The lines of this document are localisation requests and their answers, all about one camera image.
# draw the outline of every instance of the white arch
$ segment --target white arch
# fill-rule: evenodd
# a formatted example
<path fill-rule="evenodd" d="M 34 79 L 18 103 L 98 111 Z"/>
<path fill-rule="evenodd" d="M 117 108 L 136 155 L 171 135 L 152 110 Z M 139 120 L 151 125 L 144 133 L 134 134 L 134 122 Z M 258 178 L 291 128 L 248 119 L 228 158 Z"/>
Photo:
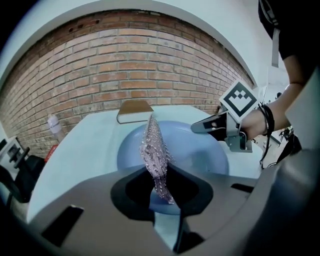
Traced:
<path fill-rule="evenodd" d="M 225 46 L 255 85 L 265 83 L 271 40 L 240 0 L 41 0 L 23 17 L 1 52 L 0 88 L 15 63 L 46 33 L 77 17 L 116 9 L 154 11 L 189 22 Z"/>

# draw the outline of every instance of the black opening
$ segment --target black opening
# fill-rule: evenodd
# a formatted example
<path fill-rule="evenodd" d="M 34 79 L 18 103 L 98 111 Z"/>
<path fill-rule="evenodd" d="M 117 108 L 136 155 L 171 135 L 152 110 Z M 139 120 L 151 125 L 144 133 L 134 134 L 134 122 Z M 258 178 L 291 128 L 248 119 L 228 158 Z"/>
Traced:
<path fill-rule="evenodd" d="M 83 212 L 83 208 L 68 206 L 43 231 L 42 236 L 55 246 L 60 247 Z"/>
<path fill-rule="evenodd" d="M 252 191 L 254 190 L 253 186 L 247 186 L 247 185 L 243 185 L 243 184 L 239 184 L 239 183 L 232 184 L 231 188 L 236 189 L 236 190 L 240 190 L 240 191 L 244 191 L 247 193 L 252 193 Z"/>

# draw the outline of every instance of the black cable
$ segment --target black cable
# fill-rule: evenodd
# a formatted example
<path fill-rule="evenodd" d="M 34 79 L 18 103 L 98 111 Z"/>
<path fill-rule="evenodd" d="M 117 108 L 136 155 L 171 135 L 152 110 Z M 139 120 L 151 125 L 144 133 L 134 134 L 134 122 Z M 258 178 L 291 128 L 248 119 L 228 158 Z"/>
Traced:
<path fill-rule="evenodd" d="M 274 115 L 272 114 L 271 109 L 267 105 L 262 105 L 261 103 L 259 103 L 258 107 L 264 116 L 265 125 L 266 125 L 266 134 L 264 134 L 267 136 L 266 145 L 265 145 L 265 152 L 260 160 L 261 168 L 264 169 L 264 165 L 263 165 L 262 161 L 265 159 L 265 157 L 268 153 L 268 150 L 269 150 L 271 133 L 275 129 L 275 120 L 274 120 Z"/>

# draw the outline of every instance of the human arm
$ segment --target human arm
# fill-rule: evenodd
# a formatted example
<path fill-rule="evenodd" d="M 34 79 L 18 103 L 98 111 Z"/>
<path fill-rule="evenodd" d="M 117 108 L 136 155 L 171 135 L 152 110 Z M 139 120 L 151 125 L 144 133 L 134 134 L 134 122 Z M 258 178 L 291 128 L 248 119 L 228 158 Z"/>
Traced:
<path fill-rule="evenodd" d="M 283 62 L 289 76 L 290 84 L 277 100 L 268 104 L 273 114 L 275 131 L 290 126 L 285 112 L 302 91 L 307 81 L 295 55 L 288 56 Z M 242 120 L 241 127 L 247 133 L 249 140 L 267 132 L 265 117 L 258 109 L 250 112 Z"/>

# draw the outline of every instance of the black sleeve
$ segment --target black sleeve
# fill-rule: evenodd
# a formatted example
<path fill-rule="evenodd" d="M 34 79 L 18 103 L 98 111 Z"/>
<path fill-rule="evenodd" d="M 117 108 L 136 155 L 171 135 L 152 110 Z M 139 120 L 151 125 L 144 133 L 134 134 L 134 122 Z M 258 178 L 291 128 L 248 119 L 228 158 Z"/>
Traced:
<path fill-rule="evenodd" d="M 312 0 L 267 0 L 278 21 L 279 52 L 281 58 L 295 55 L 306 78 L 309 78 L 319 61 L 317 7 Z M 273 37 L 274 25 L 264 15 L 259 1 L 259 19 L 268 35 Z"/>
<path fill-rule="evenodd" d="M 275 13 L 276 18 L 278 19 L 280 14 L 280 10 L 277 9 L 277 6 L 275 4 L 271 5 L 272 11 Z M 270 23 L 266 16 L 264 15 L 261 4 L 259 2 L 259 7 L 258 7 L 258 14 L 259 14 L 259 19 L 260 22 L 262 23 L 265 31 L 268 33 L 270 38 L 272 39 L 273 34 L 274 34 L 274 25 Z M 297 54 L 295 51 L 295 46 L 293 45 L 292 42 L 290 42 L 290 30 L 285 28 L 284 26 L 281 27 L 280 24 L 280 34 L 279 34 L 279 53 L 281 55 L 281 58 L 284 60 L 285 58 Z"/>

